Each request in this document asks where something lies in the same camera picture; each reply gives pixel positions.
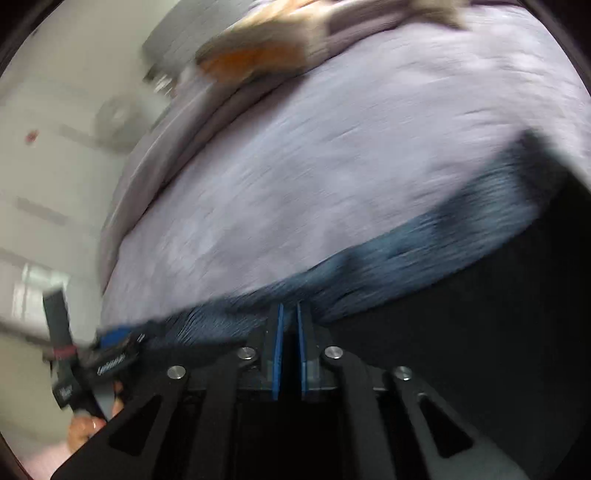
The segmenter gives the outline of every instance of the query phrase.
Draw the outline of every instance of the black surface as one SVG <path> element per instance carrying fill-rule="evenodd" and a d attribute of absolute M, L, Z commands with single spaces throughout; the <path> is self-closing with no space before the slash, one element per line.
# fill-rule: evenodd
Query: black surface
<path fill-rule="evenodd" d="M 571 179 L 493 254 L 330 331 L 371 365 L 412 367 L 530 477 L 547 478 L 591 410 L 590 219 L 589 193 Z"/>

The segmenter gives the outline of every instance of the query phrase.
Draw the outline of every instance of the tiled floor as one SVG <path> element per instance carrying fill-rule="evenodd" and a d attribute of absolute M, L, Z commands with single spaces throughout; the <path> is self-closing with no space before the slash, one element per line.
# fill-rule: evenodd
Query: tiled floor
<path fill-rule="evenodd" d="M 93 119 L 142 85 L 141 45 L 177 2 L 65 0 L 0 78 L 0 326 L 47 337 L 41 292 L 63 286 L 74 338 L 93 339 L 96 249 L 125 162 L 98 146 Z M 41 351 L 0 336 L 0 360 L 0 427 L 15 448 L 64 438 L 71 413 L 51 396 Z"/>

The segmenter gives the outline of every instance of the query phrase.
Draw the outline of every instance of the metal screw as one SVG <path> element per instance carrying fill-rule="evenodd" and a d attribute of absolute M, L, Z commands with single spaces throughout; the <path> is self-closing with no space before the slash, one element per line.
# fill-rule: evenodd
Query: metal screw
<path fill-rule="evenodd" d="M 396 367 L 394 370 L 394 376 L 400 380 L 410 380 L 413 377 L 413 371 L 409 367 Z"/>
<path fill-rule="evenodd" d="M 338 360 L 343 356 L 343 349 L 338 346 L 328 346 L 324 349 L 324 354 L 328 358 L 333 358 L 334 360 Z"/>
<path fill-rule="evenodd" d="M 180 365 L 170 367 L 166 372 L 168 377 L 172 378 L 173 380 L 180 380 L 184 377 L 185 373 L 187 373 L 187 371 L 184 369 L 184 367 L 181 367 Z"/>
<path fill-rule="evenodd" d="M 256 350 L 249 346 L 243 346 L 238 349 L 236 354 L 238 358 L 241 360 L 252 360 L 253 358 L 255 358 Z"/>

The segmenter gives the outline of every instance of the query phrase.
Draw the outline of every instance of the gray blanket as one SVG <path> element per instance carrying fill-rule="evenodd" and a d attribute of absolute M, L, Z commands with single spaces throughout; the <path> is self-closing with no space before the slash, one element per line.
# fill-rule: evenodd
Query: gray blanket
<path fill-rule="evenodd" d="M 237 92 L 188 86 L 138 144 L 115 193 L 100 249 L 104 325 L 252 299 L 243 294 L 455 198 L 524 129 L 584 158 L 589 96 L 544 27 L 514 7 L 473 7 L 466 18 L 469 31 L 414 22 L 372 35 L 295 79 Z M 535 218 L 538 200 L 493 205 L 510 228 L 487 225 L 451 244 L 453 255 L 429 257 L 435 276 L 418 261 L 425 252 L 399 252 L 411 261 L 397 267 L 407 279 L 398 294 L 500 245 Z M 475 207 L 489 206 L 465 205 Z M 324 319 L 346 312 L 337 297 Z"/>

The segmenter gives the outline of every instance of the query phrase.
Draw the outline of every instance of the red spot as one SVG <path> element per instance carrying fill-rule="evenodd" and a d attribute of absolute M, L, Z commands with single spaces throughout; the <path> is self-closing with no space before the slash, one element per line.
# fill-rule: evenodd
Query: red spot
<path fill-rule="evenodd" d="M 39 136 L 39 130 L 31 130 L 25 137 L 25 143 L 31 145 Z"/>

